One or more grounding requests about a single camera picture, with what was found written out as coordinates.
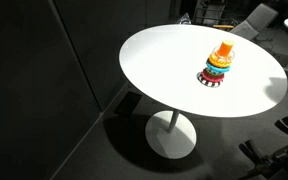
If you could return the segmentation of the black white striped base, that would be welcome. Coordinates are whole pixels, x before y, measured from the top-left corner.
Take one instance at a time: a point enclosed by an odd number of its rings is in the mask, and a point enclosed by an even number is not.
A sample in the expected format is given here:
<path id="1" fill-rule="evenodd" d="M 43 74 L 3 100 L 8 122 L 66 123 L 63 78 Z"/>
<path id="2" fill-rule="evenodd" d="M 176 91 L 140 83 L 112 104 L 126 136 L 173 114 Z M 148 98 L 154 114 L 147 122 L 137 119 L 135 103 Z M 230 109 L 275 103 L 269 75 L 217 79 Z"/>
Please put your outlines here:
<path id="1" fill-rule="evenodd" d="M 202 73 L 199 72 L 197 73 L 197 80 L 202 83 L 204 86 L 206 87 L 212 87 L 212 88 L 217 88 L 221 85 L 221 83 L 223 81 L 220 81 L 220 82 L 211 82 L 209 80 L 206 80 L 203 76 L 202 76 Z"/>

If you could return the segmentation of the grey chair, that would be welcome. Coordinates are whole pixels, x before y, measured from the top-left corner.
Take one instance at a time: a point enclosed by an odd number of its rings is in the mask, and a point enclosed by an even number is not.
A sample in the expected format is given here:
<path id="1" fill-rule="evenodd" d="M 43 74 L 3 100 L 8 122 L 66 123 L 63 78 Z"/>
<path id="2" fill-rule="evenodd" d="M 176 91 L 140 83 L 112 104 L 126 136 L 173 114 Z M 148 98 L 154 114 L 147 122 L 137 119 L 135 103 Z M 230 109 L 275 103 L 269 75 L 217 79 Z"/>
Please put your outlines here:
<path id="1" fill-rule="evenodd" d="M 214 25 L 214 28 L 228 28 L 230 33 L 247 40 L 253 40 L 277 17 L 277 15 L 278 12 L 276 10 L 261 3 L 237 26 Z"/>

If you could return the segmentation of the white table pedestal base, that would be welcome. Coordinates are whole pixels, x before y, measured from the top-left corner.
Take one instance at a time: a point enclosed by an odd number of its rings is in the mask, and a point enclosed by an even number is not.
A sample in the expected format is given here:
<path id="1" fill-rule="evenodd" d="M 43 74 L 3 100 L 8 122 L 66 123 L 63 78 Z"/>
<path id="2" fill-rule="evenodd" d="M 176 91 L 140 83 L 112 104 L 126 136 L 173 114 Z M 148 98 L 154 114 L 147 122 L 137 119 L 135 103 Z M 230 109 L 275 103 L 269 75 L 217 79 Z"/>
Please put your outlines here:
<path id="1" fill-rule="evenodd" d="M 149 146 L 168 159 L 189 155 L 197 141 L 194 126 L 179 110 L 154 114 L 146 124 L 145 136 Z"/>

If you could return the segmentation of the orange rod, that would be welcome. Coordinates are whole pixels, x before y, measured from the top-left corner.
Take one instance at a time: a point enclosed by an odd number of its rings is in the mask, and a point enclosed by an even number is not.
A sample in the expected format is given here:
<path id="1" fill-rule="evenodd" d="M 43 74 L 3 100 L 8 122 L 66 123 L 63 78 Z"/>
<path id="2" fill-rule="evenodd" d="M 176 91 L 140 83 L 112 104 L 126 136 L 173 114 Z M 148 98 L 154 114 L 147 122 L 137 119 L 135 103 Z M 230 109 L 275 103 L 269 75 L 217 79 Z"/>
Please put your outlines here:
<path id="1" fill-rule="evenodd" d="M 231 52 L 233 46 L 234 42 L 232 40 L 223 40 L 221 45 L 219 46 L 219 49 L 217 50 L 217 54 L 219 56 L 226 57 Z"/>

